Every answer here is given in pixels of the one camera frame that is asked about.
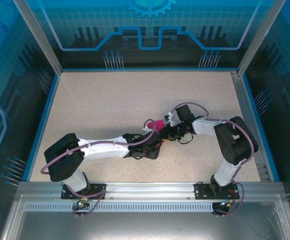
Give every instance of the blue graphic panel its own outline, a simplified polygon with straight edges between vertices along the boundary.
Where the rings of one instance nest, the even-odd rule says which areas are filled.
[[[13,1],[0,0],[0,234],[54,76]]]
[[[235,68],[271,3],[29,1],[64,68],[105,68],[103,56],[107,50],[122,52],[126,68],[197,68],[205,51],[221,50],[226,52],[218,68]]]

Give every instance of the metal frame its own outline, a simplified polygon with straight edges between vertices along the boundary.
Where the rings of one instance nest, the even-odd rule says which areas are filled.
[[[17,6],[21,16],[24,18],[26,24],[28,25],[30,31],[34,35],[36,41],[38,42],[40,48],[44,52],[47,60],[54,69],[55,73],[60,76],[63,69],[58,61],[53,49],[51,48],[43,30],[41,29],[34,13],[29,7],[26,0],[13,0]]]
[[[232,72],[231,75],[244,121],[258,142],[258,152],[255,153],[254,159],[258,168],[259,178],[261,181],[275,181],[246,86],[242,77],[238,76],[237,72]]]
[[[108,182],[107,193],[102,203],[210,203],[214,200],[195,200],[194,182],[170,183],[130,183]],[[280,222],[283,236],[290,240],[289,206],[280,182],[243,182],[246,203],[271,203],[276,206],[276,220]],[[26,211],[26,204],[49,203],[63,204],[75,203],[75,200],[61,200],[62,185],[58,182],[21,182],[19,184],[14,203],[12,205],[2,240],[15,240],[21,221]]]
[[[238,66],[238,76],[241,77],[248,65],[250,64],[251,60],[255,56],[258,48],[260,47],[261,43],[263,42],[264,38],[266,37],[271,25],[275,21],[277,15],[279,14],[281,8],[283,7],[286,0],[273,0],[273,3],[268,9],[266,16],[264,17],[262,23],[260,24],[253,40],[251,41],[243,59],[241,60]]]

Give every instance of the pink object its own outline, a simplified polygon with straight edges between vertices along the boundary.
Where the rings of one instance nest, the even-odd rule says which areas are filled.
[[[164,120],[157,120],[155,121],[156,123],[156,131],[160,132],[163,128],[164,128]],[[150,122],[147,127],[149,129],[153,129],[154,128],[154,124],[152,122]]]

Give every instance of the speckled tabletop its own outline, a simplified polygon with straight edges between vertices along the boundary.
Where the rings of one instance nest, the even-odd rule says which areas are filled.
[[[67,133],[81,139],[110,139],[142,133],[145,120],[162,119],[174,106],[195,102],[211,118],[229,119],[241,111],[229,72],[127,71],[66,72],[59,82],[39,148],[31,181],[50,181],[40,174],[44,151]],[[204,112],[190,106],[198,116]],[[217,139],[195,135],[190,144],[166,142],[156,160],[104,158],[83,162],[79,169],[91,182],[209,181],[222,161]],[[237,181],[259,181],[254,160]]]

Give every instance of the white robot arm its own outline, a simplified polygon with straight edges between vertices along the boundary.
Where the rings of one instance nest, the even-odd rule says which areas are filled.
[[[219,170],[210,180],[210,188],[213,190],[214,195],[217,196],[222,187],[233,182],[246,159],[258,150],[257,142],[243,119],[238,116],[227,121],[208,119],[205,116],[195,117],[188,105],[183,105],[177,108],[176,111],[181,123],[171,126],[171,114],[165,116],[165,120],[168,123],[159,133],[160,137],[170,141],[180,140],[187,133],[217,137],[224,157]]]

